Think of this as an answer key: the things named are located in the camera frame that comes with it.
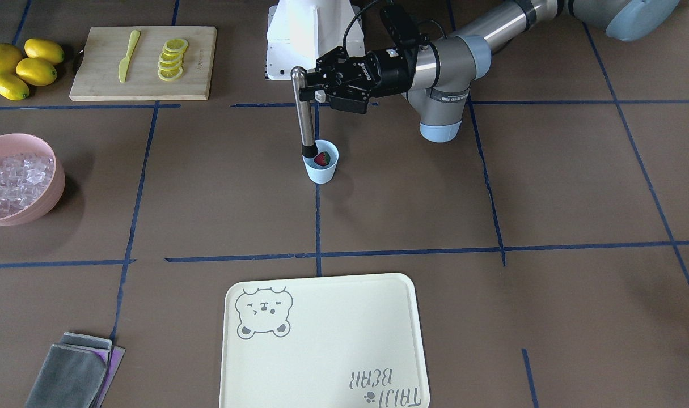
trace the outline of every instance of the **bear ear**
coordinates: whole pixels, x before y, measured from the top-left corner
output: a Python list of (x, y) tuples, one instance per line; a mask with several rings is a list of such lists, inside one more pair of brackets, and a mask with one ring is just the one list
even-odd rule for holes
[(289, 334), (289, 330), (291, 330), (291, 325), (289, 325), (289, 322), (284, 320), (282, 325), (274, 329), (274, 334), (277, 337), (284, 337), (285, 335)]
[(236, 330), (236, 332), (238, 332), (238, 336), (240, 338), (243, 338), (243, 340), (248, 340), (249, 338), (252, 338), (254, 333), (253, 330), (244, 326), (243, 323), (238, 325), (238, 329)]

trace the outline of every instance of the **brown floor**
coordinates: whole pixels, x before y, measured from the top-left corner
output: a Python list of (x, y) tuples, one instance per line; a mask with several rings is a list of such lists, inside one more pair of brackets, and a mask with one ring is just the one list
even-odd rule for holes
[[(455, 1), (455, 23), (499, 2)], [(43, 137), (67, 172), (54, 211), (0, 227), (0, 407), (65, 330), (113, 327), (105, 406), (218, 406), (235, 282), (387, 271), (415, 282), (434, 408), (689, 407), (687, 1), (632, 44), (570, 16), (523, 34), (446, 145), (400, 96), (322, 107), (341, 160), (319, 188), (293, 108), (236, 107), (292, 102), (264, 81), (274, 3), (0, 1), (0, 42), (70, 54), (92, 26), (218, 28), (208, 101), (72, 103), (71, 61), (0, 96), (0, 134)], [(401, 3), (450, 28), (445, 0)], [(389, 45), (376, 20), (368, 49)]]

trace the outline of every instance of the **white cup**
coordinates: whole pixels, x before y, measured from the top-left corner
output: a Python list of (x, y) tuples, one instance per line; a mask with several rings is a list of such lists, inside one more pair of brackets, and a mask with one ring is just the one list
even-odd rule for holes
[(316, 140), (316, 149), (319, 150), (319, 153), (329, 153), (331, 162), (327, 167), (322, 168), (322, 166), (317, 165), (314, 163), (313, 158), (308, 159), (303, 156), (301, 156), (301, 158), (303, 159), (303, 164), (306, 167), (306, 173), (308, 173), (308, 177), (311, 179), (311, 181), (317, 184), (324, 184), (329, 182), (329, 180), (332, 179), (332, 176), (334, 176), (334, 170), (337, 167), (337, 162), (339, 162), (339, 150), (337, 150), (337, 147), (332, 142), (327, 140)]

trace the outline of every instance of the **knife handle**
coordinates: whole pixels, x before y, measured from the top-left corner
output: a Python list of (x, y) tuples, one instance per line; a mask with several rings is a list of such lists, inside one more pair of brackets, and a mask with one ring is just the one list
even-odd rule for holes
[(132, 57), (132, 52), (135, 50), (135, 44), (137, 44), (139, 38), (140, 31), (133, 30), (130, 32), (130, 41), (127, 43), (127, 54), (125, 54), (127, 57)]

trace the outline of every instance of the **ice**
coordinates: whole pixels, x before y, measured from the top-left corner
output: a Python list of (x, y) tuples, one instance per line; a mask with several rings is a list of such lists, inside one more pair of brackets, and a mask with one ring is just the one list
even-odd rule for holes
[(54, 160), (34, 153), (0, 158), (0, 218), (33, 204), (52, 182)]

